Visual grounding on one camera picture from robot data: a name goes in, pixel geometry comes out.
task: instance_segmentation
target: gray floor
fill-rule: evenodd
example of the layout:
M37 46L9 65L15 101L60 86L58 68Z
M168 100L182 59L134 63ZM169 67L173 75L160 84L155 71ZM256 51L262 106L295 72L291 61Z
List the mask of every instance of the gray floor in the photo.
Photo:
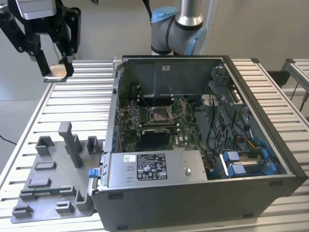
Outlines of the gray floor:
M0 101L0 134L4 138L17 143L38 102L39 99L28 101ZM0 173L14 148L15 145L0 139Z

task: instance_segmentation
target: motherboard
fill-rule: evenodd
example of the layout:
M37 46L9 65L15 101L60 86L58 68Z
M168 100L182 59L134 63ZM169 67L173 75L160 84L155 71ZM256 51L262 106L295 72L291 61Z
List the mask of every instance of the motherboard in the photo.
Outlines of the motherboard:
M196 106L197 101L188 97L171 95L152 102L138 96L120 109L122 152L205 150L197 126Z

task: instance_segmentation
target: cable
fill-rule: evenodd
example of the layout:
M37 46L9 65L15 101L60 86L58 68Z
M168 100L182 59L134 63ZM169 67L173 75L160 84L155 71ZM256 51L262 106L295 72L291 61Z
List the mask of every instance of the cable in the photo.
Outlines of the cable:
M270 149L269 149L269 147L268 147L268 145L267 145L266 142L264 142L264 141L262 141L262 140L260 140L260 139L251 139L250 142L251 142L251 143L252 143L252 142L258 142L258 143L260 143L261 145L263 145L263 146L265 147L267 153L268 153L269 155L271 154Z
M152 18L152 12L151 12L151 9L150 9L150 3L149 3L149 0L142 0L145 7L146 7L146 10L148 12L148 15L149 15L149 19L150 19L150 23L151 23L151 18Z
M59 63L59 62L60 62L60 59L59 59L59 56L58 56L58 52L56 51L54 42L52 42L52 43L53 43L54 51L55 51L55 53L56 53L56 56L57 56L57 59L58 59L58 63Z
M211 116L211 127L209 128L209 131L208 131L208 135L207 135L207 138L206 138L206 142L207 142L207 147L212 151L212 153L215 153L215 148L211 148L209 146L209 137L211 135L211 131L213 129L213 125L214 125L214 117L215 117L215 105L214 105L214 99L213 99L213 95L211 95L211 99L212 99L212 116Z
M292 96L291 96L291 99L290 99L290 100L292 100L292 99L293 99L293 97L294 97L294 94L295 94L295 91L296 91L297 87L298 87L298 83L297 83L297 85L295 86L295 89L294 89L294 91L293 91L293 94L292 94Z
M93 4L98 5L98 0L90 0Z
M10 140L8 140L8 139L5 139L5 138L3 138L1 135L0 135L0 138L3 139L4 141L8 142L8 143L17 145L17 143L14 143L14 142L12 142L12 141L10 141Z
M300 111L300 112L303 110L304 105L305 105L305 102L303 101L303 102L301 103L300 108L299 108L299 111Z
M232 131L234 131L234 124L235 124L236 116L237 116L237 110L235 110L233 119L232 119L232 124L231 124Z

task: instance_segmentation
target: aluminum extrusion table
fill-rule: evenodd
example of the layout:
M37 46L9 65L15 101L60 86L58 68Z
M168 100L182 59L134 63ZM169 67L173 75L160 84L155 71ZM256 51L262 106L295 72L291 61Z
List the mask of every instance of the aluminum extrusion table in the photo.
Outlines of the aluminum extrusion table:
M309 124L267 74L251 59L233 60L248 86L309 175ZM113 83L112 61L75 61L75 73L64 84L48 84L39 105L0 176L0 231L104 231L97 213L91 217L12 224L10 217L18 194L34 163L35 143L42 135L62 141L61 121L71 121L80 140L105 139ZM254 219L141 230L141 232L269 232L309 231L309 181L290 197L277 199Z

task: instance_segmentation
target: blue connector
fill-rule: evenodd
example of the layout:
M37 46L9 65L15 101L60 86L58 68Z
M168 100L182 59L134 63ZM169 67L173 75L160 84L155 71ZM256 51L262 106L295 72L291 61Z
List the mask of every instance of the blue connector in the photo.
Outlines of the blue connector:
M98 173L98 168L92 168L89 170L89 178L98 178L99 173Z
M240 161L239 155L237 151L226 151L222 154L223 159L225 162L231 161L231 162L238 162Z
M230 177L244 176L247 172L241 163L232 164L227 168Z

